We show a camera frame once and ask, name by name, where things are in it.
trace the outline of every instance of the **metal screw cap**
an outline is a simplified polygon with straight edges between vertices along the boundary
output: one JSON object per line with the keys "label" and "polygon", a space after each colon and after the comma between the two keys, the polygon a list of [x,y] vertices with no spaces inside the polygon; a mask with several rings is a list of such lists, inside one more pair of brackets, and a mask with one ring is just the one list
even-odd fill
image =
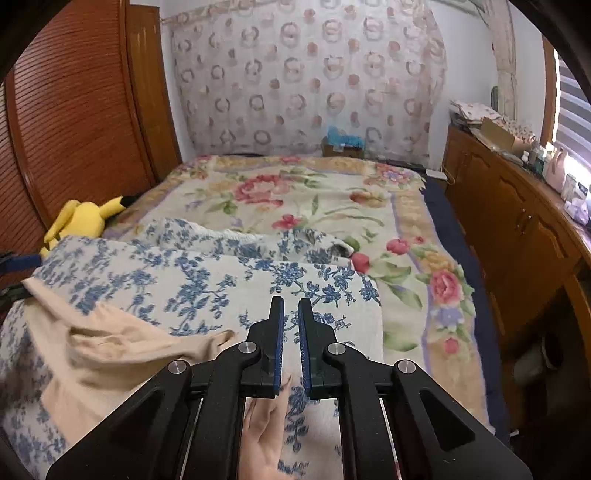
{"label": "metal screw cap", "polygon": [[398,363],[398,369],[403,374],[411,374],[417,369],[417,366],[410,360],[400,360]]}
{"label": "metal screw cap", "polygon": [[345,350],[347,350],[347,348],[342,343],[331,343],[327,347],[327,350],[333,355],[342,355],[343,353],[345,353]]}
{"label": "metal screw cap", "polygon": [[172,374],[181,374],[187,369],[187,364],[182,360],[175,360],[168,364],[168,371]]}
{"label": "metal screw cap", "polygon": [[253,353],[256,350],[256,343],[255,342],[242,342],[238,345],[238,349],[242,353]]}

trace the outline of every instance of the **curtain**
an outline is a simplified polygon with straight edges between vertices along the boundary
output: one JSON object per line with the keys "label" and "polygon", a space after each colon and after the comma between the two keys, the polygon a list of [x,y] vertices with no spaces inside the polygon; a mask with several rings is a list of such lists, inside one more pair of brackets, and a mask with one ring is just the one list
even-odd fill
{"label": "curtain", "polygon": [[429,166],[447,60],[424,0],[241,0],[164,22],[199,154],[318,154],[335,125]]}
{"label": "curtain", "polygon": [[483,0],[498,71],[498,112],[517,120],[517,59],[515,34],[507,0]]}

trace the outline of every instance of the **wooden wardrobe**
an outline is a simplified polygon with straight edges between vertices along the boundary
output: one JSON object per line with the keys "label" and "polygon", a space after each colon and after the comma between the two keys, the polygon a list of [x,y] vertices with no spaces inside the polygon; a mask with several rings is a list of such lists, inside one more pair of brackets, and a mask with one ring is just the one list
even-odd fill
{"label": "wooden wardrobe", "polygon": [[72,0],[1,84],[0,249],[37,252],[66,201],[142,193],[180,163],[158,11],[128,2]]}

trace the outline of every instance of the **wooden dresser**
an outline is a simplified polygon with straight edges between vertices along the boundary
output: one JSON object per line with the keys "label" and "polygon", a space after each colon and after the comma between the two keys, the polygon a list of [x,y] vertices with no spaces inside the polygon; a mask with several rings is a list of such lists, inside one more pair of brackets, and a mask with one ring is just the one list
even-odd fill
{"label": "wooden dresser", "polygon": [[481,265],[503,356],[531,336],[540,313],[565,291],[591,367],[589,234],[545,183],[455,127],[444,168],[447,197]]}

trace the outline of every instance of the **wooden louvered door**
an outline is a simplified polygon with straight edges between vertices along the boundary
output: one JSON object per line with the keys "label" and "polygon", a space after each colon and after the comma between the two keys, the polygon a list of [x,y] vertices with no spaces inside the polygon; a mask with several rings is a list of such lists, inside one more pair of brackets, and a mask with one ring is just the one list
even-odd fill
{"label": "wooden louvered door", "polygon": [[[27,193],[8,128],[4,84],[0,88],[0,249],[35,252],[43,243],[43,224]],[[22,276],[0,277],[0,290]]]}
{"label": "wooden louvered door", "polygon": [[119,0],[73,0],[14,67],[15,127],[52,220],[69,199],[101,203],[153,184],[131,95],[124,12]]}
{"label": "wooden louvered door", "polygon": [[101,204],[154,185],[126,45],[125,0],[72,0],[6,77],[0,249],[37,252],[70,199]]}

